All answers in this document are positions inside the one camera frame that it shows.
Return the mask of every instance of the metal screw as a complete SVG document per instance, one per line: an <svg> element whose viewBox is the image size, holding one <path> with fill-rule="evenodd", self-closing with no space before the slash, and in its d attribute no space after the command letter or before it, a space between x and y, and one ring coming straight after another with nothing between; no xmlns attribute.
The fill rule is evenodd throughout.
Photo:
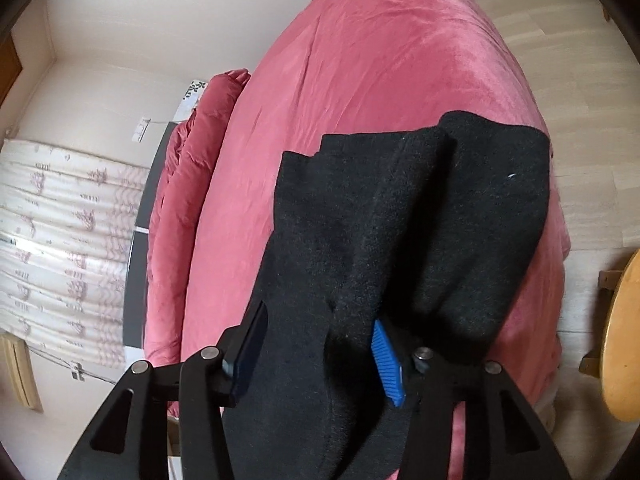
<svg viewBox="0 0 640 480"><path fill-rule="evenodd" d="M149 370L149 363L146 361L136 361L131 365L131 371L135 374L143 374Z"/></svg>
<svg viewBox="0 0 640 480"><path fill-rule="evenodd" d="M414 355L420 359L420 361L427 361L433 357L433 350L426 346L420 346L414 350Z"/></svg>
<svg viewBox="0 0 640 480"><path fill-rule="evenodd" d="M220 355L220 350L215 346L207 346L200 350L200 357L203 359L215 359L218 355Z"/></svg>
<svg viewBox="0 0 640 480"><path fill-rule="evenodd" d="M502 366L500 365L500 363L497 363L495 361L487 361L484 364L484 370L491 375L497 375L502 371Z"/></svg>

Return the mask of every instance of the white wall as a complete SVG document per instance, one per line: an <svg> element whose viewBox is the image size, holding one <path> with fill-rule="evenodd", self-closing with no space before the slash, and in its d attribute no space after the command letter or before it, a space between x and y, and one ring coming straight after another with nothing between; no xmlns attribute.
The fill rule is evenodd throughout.
<svg viewBox="0 0 640 480"><path fill-rule="evenodd" d="M55 480L112 386L89 377L75 381L66 368L33 353L31 365L43 413L15 400L0 351L0 441L26 480ZM111 370L110 378L119 375Z"/></svg>
<svg viewBox="0 0 640 480"><path fill-rule="evenodd" d="M179 78L254 69L311 0L49 0L56 53Z"/></svg>
<svg viewBox="0 0 640 480"><path fill-rule="evenodd" d="M54 62L47 24L46 0L33 0L12 29L22 72L0 107L0 139L13 128L38 83Z"/></svg>
<svg viewBox="0 0 640 480"><path fill-rule="evenodd" d="M34 94L17 137L148 168L189 83L101 62L60 60ZM163 124L150 124L142 142L132 142L143 116Z"/></svg>

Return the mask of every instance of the curtain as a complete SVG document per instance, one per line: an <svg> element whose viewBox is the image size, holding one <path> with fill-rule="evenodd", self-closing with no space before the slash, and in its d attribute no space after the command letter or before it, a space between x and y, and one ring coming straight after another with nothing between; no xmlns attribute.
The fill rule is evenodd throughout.
<svg viewBox="0 0 640 480"><path fill-rule="evenodd" d="M28 140L0 152L0 328L119 367L131 234L148 170Z"/></svg>

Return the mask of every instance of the cable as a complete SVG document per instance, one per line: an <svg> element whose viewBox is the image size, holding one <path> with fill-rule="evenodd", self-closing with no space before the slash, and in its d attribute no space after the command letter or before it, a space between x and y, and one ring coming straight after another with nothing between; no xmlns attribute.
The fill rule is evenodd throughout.
<svg viewBox="0 0 640 480"><path fill-rule="evenodd" d="M50 363L53 364L57 364L58 366L62 366L68 369L72 369L72 365L70 362L65 361L64 359L55 356L53 354L50 354L48 352L43 352L42 350L38 350L37 348L33 348L31 346L28 347L30 351L32 351L34 354L36 354L39 357L42 357L43 359L49 361ZM82 369L82 375L85 375L87 377L91 377L94 379L98 379L99 381L103 381L105 383L109 383L109 384L116 384L116 381L113 381L112 379L108 379L106 377L101 377L100 375L96 375L88 370L85 370L84 368Z"/></svg>

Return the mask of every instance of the black cloth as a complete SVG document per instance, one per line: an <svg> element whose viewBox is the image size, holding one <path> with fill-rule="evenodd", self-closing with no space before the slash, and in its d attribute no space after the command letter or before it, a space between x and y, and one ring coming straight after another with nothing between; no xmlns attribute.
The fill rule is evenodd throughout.
<svg viewBox="0 0 640 480"><path fill-rule="evenodd" d="M224 415L236 479L395 471L410 410L385 399L374 320L384 313L452 362L480 362L536 250L548 195L546 136L468 112L284 153L253 292L269 328L247 395Z"/></svg>

